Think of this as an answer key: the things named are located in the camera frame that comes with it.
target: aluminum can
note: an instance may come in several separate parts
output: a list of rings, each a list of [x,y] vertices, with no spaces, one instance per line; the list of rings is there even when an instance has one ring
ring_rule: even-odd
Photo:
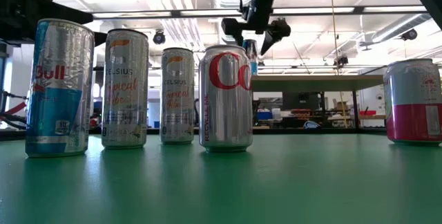
[[[242,47],[246,50],[246,56],[250,60],[252,75],[258,75],[258,46],[255,40],[246,39],[242,42]]]
[[[94,32],[66,20],[37,25],[26,153],[71,156],[88,149]]]
[[[244,48],[217,45],[200,61],[200,144],[207,151],[245,151],[252,143],[250,61]]]
[[[163,50],[160,139],[164,144],[193,141],[194,66],[192,51],[185,48]]]
[[[146,143],[147,36],[130,29],[109,31],[104,63],[102,144],[108,149]]]
[[[441,76],[432,60],[394,62],[383,80],[388,138],[398,144],[439,145]]]

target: shelf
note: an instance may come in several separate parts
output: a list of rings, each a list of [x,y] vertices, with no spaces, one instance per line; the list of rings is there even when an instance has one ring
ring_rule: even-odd
[[[357,91],[383,83],[382,75],[254,75],[254,92]]]

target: green tabletop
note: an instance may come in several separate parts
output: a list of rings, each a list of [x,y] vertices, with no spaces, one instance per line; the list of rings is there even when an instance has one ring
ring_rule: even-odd
[[[26,158],[0,142],[0,223],[442,223],[442,149],[385,136],[261,135],[246,153],[198,144]]]

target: celsius can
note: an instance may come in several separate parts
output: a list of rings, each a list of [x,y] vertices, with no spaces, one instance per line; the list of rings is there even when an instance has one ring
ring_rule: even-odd
[[[398,144],[439,145],[442,96],[431,59],[394,62],[384,75],[388,138]]]
[[[245,50],[212,46],[199,69],[200,144],[207,151],[245,151],[253,138],[250,61]]]
[[[252,75],[258,74],[258,47],[256,41],[246,39],[242,43],[242,47],[246,50],[246,56],[250,60],[250,69]]]
[[[193,52],[167,48],[161,60],[160,139],[164,144],[193,141]]]
[[[109,31],[104,63],[102,144],[108,149],[143,147],[147,128],[147,36]]]
[[[70,156],[88,149],[94,32],[71,21],[37,26],[26,129],[30,157]]]

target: can top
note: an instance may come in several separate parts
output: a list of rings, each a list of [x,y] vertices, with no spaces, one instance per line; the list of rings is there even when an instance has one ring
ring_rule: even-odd
[[[57,21],[57,22],[61,22],[61,23],[72,24],[72,25],[75,25],[75,26],[81,27],[81,28],[83,28],[83,29],[85,29],[85,30],[88,30],[89,32],[94,33],[90,28],[88,28],[88,27],[86,27],[86,26],[84,26],[84,25],[82,25],[82,24],[75,23],[74,21],[64,20],[64,19],[51,19],[51,18],[40,19],[40,20],[38,21],[37,24],[40,24],[40,22],[44,22],[44,21]]]
[[[226,47],[239,48],[239,49],[242,49],[244,52],[246,51],[243,47],[238,46],[238,45],[233,45],[233,44],[218,44],[218,45],[213,45],[213,46],[210,46],[210,47],[206,48],[205,52],[207,52],[208,50],[211,50],[212,48],[226,48]]]
[[[186,51],[190,51],[190,52],[193,53],[192,50],[189,50],[188,48],[181,48],[181,47],[170,47],[170,48],[165,48],[165,49],[163,50],[163,52],[166,51],[166,50],[173,50],[173,49],[181,49],[181,50],[186,50]]]
[[[131,31],[131,32],[135,32],[137,34],[141,34],[141,35],[145,36],[147,39],[149,39],[146,34],[140,32],[140,31],[133,30],[133,29],[126,29],[126,28],[115,28],[115,29],[109,30],[108,34],[111,32],[114,32],[114,31]]]
[[[407,59],[407,60],[403,60],[403,61],[392,62],[391,64],[388,64],[388,66],[397,65],[397,64],[400,64],[403,62],[433,62],[433,60],[430,58]]]

